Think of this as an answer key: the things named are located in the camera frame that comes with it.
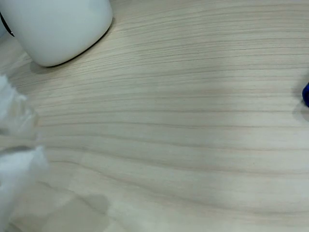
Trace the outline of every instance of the wood grain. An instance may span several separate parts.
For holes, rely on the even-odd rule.
[[[108,33],[54,68],[0,40],[51,163],[9,231],[307,231],[309,2],[112,7]]]

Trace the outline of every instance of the wooden table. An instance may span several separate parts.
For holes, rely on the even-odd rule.
[[[0,39],[51,164],[9,231],[308,231],[309,1],[112,6],[104,38],[54,68]]]

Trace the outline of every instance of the blue object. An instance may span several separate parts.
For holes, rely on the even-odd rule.
[[[309,107],[309,83],[303,89],[303,100],[304,100],[306,106]]]

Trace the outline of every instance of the white mug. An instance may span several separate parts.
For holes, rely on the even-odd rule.
[[[112,23],[109,0],[0,0],[0,12],[29,56],[46,67],[82,53]]]

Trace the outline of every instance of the white tissue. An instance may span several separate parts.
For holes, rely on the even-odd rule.
[[[0,134],[33,138],[37,121],[38,115],[27,98],[12,88],[5,76],[0,76]]]
[[[26,97],[0,76],[0,134],[35,139],[37,119]],[[18,197],[47,166],[41,146],[0,149],[0,232],[4,232]]]

